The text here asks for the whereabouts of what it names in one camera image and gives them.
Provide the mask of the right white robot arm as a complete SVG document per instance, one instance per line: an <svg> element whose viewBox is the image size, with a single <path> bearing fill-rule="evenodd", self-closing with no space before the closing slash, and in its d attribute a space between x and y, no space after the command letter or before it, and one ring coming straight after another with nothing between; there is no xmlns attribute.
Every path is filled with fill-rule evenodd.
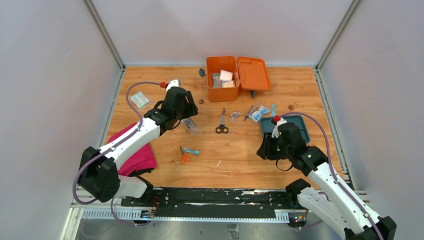
<svg viewBox="0 0 424 240"><path fill-rule="evenodd" d="M381 217L347 185L328 157L316 146L308 146L301 129L278 117L261 121L262 144L256 154L264 160L289 160L321 189L300 178L286 186L286 204L314 212L343 240L392 240L397 225Z"/></svg>

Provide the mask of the blue cotton swab bag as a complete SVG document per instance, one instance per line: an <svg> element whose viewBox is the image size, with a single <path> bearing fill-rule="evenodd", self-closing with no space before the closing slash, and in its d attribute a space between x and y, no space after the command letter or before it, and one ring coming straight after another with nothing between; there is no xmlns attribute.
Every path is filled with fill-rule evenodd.
<svg viewBox="0 0 424 240"><path fill-rule="evenodd" d="M213 88L220 88L220 74L219 73L213 73L212 74L212 81L213 81Z"/></svg>

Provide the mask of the orange medicine box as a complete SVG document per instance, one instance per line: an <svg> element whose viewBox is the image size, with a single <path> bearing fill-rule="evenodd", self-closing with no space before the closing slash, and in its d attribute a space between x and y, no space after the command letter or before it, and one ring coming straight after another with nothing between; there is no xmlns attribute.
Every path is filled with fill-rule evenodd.
<svg viewBox="0 0 424 240"><path fill-rule="evenodd" d="M221 70L233 73L235 87L213 88L212 74ZM261 58L247 56L210 56L206 58L206 73L208 100L213 103L233 102L237 99L239 90L268 92L271 81L266 63Z"/></svg>

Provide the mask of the clear bag blue items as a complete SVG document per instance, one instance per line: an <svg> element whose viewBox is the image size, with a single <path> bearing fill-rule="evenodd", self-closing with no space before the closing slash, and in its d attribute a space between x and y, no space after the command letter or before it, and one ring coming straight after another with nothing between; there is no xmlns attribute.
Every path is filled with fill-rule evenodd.
<svg viewBox="0 0 424 240"><path fill-rule="evenodd" d="M265 115L271 113L271 108L261 101L257 101L248 111L247 117L258 123Z"/></svg>

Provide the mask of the bag of swabs and plasters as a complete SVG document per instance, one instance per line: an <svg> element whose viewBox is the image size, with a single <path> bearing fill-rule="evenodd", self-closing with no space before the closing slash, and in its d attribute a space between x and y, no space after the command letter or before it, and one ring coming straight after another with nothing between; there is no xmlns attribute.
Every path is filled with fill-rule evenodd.
<svg viewBox="0 0 424 240"><path fill-rule="evenodd" d="M202 133L202 130L199 128L199 126L192 120L191 117L185 118L181 120L182 123L186 126L188 132L191 135L197 136Z"/></svg>

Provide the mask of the bag with white gauze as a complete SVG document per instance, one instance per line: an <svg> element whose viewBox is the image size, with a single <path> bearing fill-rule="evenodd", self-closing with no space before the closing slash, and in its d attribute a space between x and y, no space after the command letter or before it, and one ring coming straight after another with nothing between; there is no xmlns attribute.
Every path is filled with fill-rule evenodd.
<svg viewBox="0 0 424 240"><path fill-rule="evenodd" d="M236 83L234 80L221 80L222 88L234 88L235 86L236 86Z"/></svg>

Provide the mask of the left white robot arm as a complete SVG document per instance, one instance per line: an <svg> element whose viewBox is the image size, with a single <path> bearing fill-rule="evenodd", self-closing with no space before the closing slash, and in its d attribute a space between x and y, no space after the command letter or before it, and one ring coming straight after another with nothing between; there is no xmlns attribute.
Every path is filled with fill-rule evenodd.
<svg viewBox="0 0 424 240"><path fill-rule="evenodd" d="M84 150L73 187L82 187L102 203L114 197L132 197L140 206L149 206L153 193L148 189L148 181L120 175L118 170L143 146L172 130L179 121L197 114L190 91L169 87L164 100L146 112L130 130L99 149L90 146Z"/></svg>

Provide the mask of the white gauze pack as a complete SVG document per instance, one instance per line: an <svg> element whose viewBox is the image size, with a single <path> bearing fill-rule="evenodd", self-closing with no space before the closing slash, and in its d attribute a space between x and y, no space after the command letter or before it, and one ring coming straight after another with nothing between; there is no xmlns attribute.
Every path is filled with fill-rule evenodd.
<svg viewBox="0 0 424 240"><path fill-rule="evenodd" d="M233 73L226 70L221 70L219 73L219 79L221 81L232 81L233 80Z"/></svg>

